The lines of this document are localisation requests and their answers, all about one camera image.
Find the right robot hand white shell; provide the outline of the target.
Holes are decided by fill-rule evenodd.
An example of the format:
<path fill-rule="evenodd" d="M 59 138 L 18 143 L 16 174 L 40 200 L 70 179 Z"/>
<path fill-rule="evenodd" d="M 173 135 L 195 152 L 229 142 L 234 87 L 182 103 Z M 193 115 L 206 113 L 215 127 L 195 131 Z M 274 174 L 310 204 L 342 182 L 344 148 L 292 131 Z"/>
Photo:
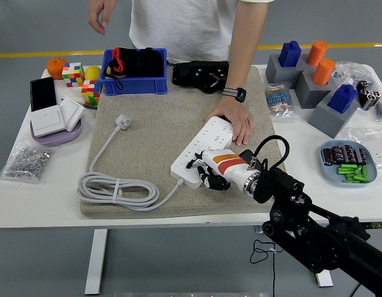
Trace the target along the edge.
<path fill-rule="evenodd" d="M 198 175 L 204 185 L 212 190 L 226 191 L 231 182 L 235 182 L 241 192 L 252 195 L 252 184 L 259 178 L 260 171 L 251 169 L 250 165 L 238 154 L 229 149 L 203 150 L 195 153 L 195 157 L 188 162 L 186 168 L 201 160 L 206 165 L 197 166 Z"/>

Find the person's left hand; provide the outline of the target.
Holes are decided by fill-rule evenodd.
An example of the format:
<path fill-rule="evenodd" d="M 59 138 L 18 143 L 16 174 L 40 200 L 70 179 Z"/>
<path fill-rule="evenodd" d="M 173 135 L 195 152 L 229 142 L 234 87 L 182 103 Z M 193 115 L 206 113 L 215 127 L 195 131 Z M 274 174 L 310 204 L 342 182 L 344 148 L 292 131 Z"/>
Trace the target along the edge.
<path fill-rule="evenodd" d="M 253 119 L 245 106 L 234 97 L 222 95 L 215 107 L 204 119 L 204 124 L 213 116 L 225 117 L 233 125 L 232 140 L 237 146 L 248 145 L 253 133 Z"/>

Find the person's right hand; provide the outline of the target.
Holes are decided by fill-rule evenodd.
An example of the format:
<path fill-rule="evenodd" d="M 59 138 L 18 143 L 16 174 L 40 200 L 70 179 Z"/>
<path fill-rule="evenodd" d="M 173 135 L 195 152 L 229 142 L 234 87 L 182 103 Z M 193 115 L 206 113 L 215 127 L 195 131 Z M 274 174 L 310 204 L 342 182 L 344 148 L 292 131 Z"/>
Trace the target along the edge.
<path fill-rule="evenodd" d="M 88 2 L 88 24 L 90 27 L 100 35 L 105 35 L 106 27 L 116 6 L 116 0 L 90 0 Z"/>

